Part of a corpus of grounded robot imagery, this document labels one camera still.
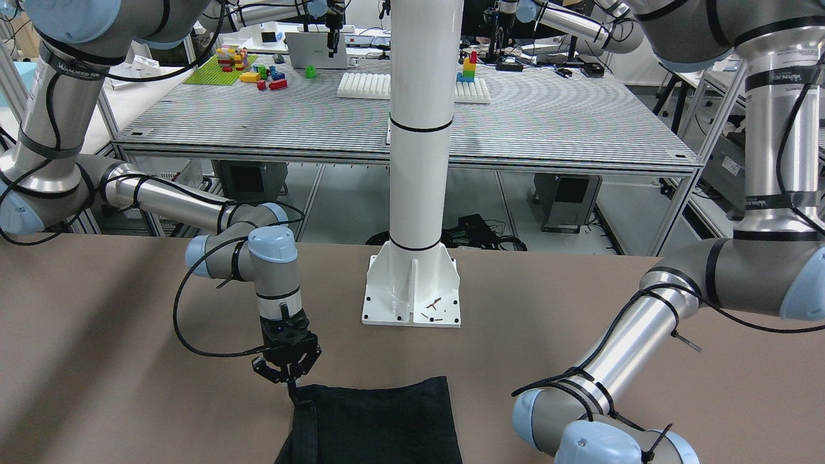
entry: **white laptop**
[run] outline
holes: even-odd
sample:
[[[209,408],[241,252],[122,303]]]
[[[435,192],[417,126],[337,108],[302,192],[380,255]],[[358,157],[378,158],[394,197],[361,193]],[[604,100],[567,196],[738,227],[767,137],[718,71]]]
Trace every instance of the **white laptop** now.
[[[347,45],[345,35],[338,41],[338,52],[329,57],[326,32],[287,32],[286,48],[290,51],[290,62],[296,69],[314,66],[316,69],[346,69]]]

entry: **lab table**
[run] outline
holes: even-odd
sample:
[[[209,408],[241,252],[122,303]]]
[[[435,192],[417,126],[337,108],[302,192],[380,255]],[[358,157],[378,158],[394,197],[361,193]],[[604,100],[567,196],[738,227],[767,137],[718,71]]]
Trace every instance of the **lab table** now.
[[[198,357],[172,331],[183,239],[65,235],[0,243],[0,462],[271,463],[292,412],[250,359]],[[323,354],[304,384],[410,385],[447,376],[468,464],[549,459],[512,431],[510,392],[563,372],[599,338],[655,258],[451,250],[460,329],[363,325],[376,248],[299,244],[304,308]],[[252,283],[193,277],[181,330],[198,348],[260,343]],[[761,316],[762,324],[790,324]],[[765,334],[701,310],[616,400],[687,439],[702,462],[820,462],[821,333]]]
[[[256,62],[271,63],[271,56]],[[278,70],[287,90],[178,85],[113,143],[133,156],[389,164],[389,101],[337,97],[344,70],[319,70],[314,79],[288,61]],[[389,61],[363,59],[347,71],[389,73]],[[452,168],[698,178],[698,158],[609,73],[562,78],[550,69],[504,73],[480,64],[477,76],[493,104],[456,104]],[[688,191],[679,190],[651,254],[661,251]]]

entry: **computer tower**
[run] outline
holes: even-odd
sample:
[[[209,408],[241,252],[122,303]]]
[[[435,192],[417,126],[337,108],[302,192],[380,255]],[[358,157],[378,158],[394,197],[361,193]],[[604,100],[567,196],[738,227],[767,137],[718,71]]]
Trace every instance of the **computer tower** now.
[[[541,205],[543,232],[578,234],[587,224],[601,187],[600,176],[539,173],[533,201]]]
[[[214,161],[224,196],[245,203],[274,201],[286,182],[286,163]]]

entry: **black cloth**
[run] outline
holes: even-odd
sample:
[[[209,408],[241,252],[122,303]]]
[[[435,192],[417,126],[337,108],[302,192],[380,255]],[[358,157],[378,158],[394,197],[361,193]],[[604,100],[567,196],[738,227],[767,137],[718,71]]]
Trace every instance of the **black cloth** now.
[[[461,464],[446,377],[389,390],[296,389],[276,464]]]

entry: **blue object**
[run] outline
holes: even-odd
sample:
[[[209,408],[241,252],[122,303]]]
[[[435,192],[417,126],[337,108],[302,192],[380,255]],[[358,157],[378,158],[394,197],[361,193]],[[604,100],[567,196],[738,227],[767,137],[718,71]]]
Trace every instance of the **blue object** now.
[[[654,432],[661,433],[662,430],[653,430]],[[676,435],[673,432],[667,432],[665,435],[670,443],[673,444],[673,447],[676,449],[676,452],[679,453],[679,457],[681,458],[681,464],[699,464],[699,456],[696,455],[696,451],[693,449],[690,443],[687,442],[684,438]]]
[[[564,428],[556,464],[639,464],[642,448],[627,433],[601,422],[577,420]]]
[[[211,235],[198,235],[186,246],[186,252],[184,253],[183,258],[186,261],[187,268],[194,266],[195,262],[198,259],[203,258],[206,254],[206,240],[210,236]],[[209,275],[209,270],[206,268],[206,260],[204,260],[203,263],[198,264],[198,267],[195,268],[194,273],[196,276],[200,277],[212,277]]]
[[[518,8],[516,9],[516,18],[521,22],[530,22],[535,19],[537,12],[533,0],[519,0]]]
[[[269,263],[292,263],[298,259],[292,230],[283,225],[270,225],[250,232],[249,253]]]
[[[455,75],[455,80],[460,83],[474,83],[475,78],[466,78],[462,73],[458,73]]]
[[[313,17],[322,17],[327,14],[327,0],[312,0],[306,8]]]
[[[535,399],[542,392],[544,392],[544,390],[539,388],[525,391],[521,395],[518,395],[516,403],[513,405],[513,430],[516,431],[516,435],[521,437],[522,440],[528,442],[530,446],[536,449],[538,448],[533,439],[533,405],[535,404]]]
[[[17,67],[17,72],[23,79],[23,85],[26,86],[26,90],[31,90],[31,84],[34,83],[35,74],[37,74],[37,63],[23,63],[15,61],[14,65]],[[2,92],[0,92],[0,107],[8,107],[8,102]]]
[[[7,187],[0,181],[0,195]],[[26,200],[17,192],[11,192],[0,205],[0,228],[7,234],[28,235],[42,231],[43,221]]]
[[[290,217],[286,215],[286,211],[284,211],[284,208],[281,208],[280,205],[275,203],[264,203],[261,206],[267,208],[269,211],[272,211],[272,214],[275,215],[278,222],[286,222],[287,220],[290,220]]]
[[[174,42],[152,42],[151,40],[146,39],[135,39],[134,41],[139,44],[148,45],[149,48],[153,48],[155,50],[171,50],[178,45],[182,44],[183,41],[186,40],[186,36],[183,36],[182,39],[176,40]]]
[[[725,58],[728,58],[730,54],[733,53],[733,49],[730,49],[721,55],[717,56],[716,58],[709,59],[707,61],[702,61],[701,63],[673,63],[672,61],[667,61],[666,59],[662,59],[658,55],[656,58],[659,58],[659,61],[662,62],[662,65],[669,71],[674,73],[695,73],[696,71],[704,71],[705,69],[711,67],[717,61],[721,61]]]
[[[26,0],[37,30],[67,44],[95,40],[115,24],[120,0]]]
[[[790,284],[779,316],[796,320],[825,318],[825,247],[813,254]]]

